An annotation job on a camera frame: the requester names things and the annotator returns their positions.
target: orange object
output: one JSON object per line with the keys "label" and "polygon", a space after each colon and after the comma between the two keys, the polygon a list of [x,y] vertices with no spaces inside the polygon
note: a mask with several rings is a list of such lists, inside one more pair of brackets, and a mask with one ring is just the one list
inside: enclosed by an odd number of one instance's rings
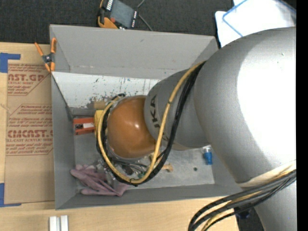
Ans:
{"label": "orange object", "polygon": [[119,101],[108,117],[108,143],[120,157],[138,158],[155,149],[156,140],[144,121],[144,102],[145,96],[126,97]]}
{"label": "orange object", "polygon": [[44,55],[41,47],[35,42],[34,45],[36,46],[39,55],[43,58],[44,63],[45,63],[45,67],[48,70],[48,72],[50,71],[54,71],[55,69],[55,64],[52,61],[52,56],[56,53],[56,43],[57,43],[57,39],[56,38],[52,38],[51,40],[51,50],[50,50],[50,54],[48,55]]}
{"label": "orange object", "polygon": [[75,118],[73,120],[75,135],[93,133],[95,131],[93,118]]}
{"label": "orange object", "polygon": [[[103,1],[104,0],[101,0],[101,4],[100,4],[100,8],[102,7],[103,5]],[[97,24],[98,26],[102,27],[102,28],[113,28],[113,29],[118,29],[117,26],[114,24],[114,22],[112,20],[109,20],[109,18],[107,17],[104,17],[104,24],[101,23],[101,17],[98,16],[97,18]]]}

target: cardboard sheet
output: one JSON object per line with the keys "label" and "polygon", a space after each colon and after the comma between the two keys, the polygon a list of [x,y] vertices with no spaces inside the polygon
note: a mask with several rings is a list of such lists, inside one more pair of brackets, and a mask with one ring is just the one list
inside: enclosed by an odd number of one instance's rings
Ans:
{"label": "cardboard sheet", "polygon": [[[41,47],[45,54],[50,52],[49,45]],[[1,130],[1,136],[6,135],[1,142],[4,202],[54,200],[51,76],[34,44],[0,43],[0,52],[20,54],[20,60],[8,61],[7,127]]]}

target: blue cap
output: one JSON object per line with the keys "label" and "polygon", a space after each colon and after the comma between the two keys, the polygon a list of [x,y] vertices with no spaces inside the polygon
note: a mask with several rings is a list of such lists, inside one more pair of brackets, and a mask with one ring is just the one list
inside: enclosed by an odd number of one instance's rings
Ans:
{"label": "blue cap", "polygon": [[207,165],[212,165],[213,162],[212,162],[212,152],[205,152],[203,154],[203,157],[205,159],[205,162]]}

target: black floor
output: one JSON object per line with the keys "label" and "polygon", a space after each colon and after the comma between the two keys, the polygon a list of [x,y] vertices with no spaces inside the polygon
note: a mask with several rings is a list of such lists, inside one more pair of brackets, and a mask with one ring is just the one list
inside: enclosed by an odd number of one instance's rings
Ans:
{"label": "black floor", "polygon": [[[0,0],[0,41],[49,43],[50,24],[95,27],[100,1]],[[296,9],[296,0],[284,1]],[[214,14],[232,6],[232,0],[146,0],[139,12],[154,31],[217,36]],[[148,30],[142,21],[138,29]],[[238,222],[241,231],[263,231],[254,210]]]}

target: pink glove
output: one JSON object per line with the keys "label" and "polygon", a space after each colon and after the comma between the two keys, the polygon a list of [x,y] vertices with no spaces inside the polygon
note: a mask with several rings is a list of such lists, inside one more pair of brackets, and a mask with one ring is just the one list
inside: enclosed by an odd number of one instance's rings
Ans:
{"label": "pink glove", "polygon": [[95,166],[76,165],[75,169],[70,170],[72,176],[80,180],[80,182],[89,188],[81,190],[84,195],[107,195],[122,196],[128,188],[127,184],[117,182],[115,188],[106,183],[107,176],[104,172],[97,172]]}

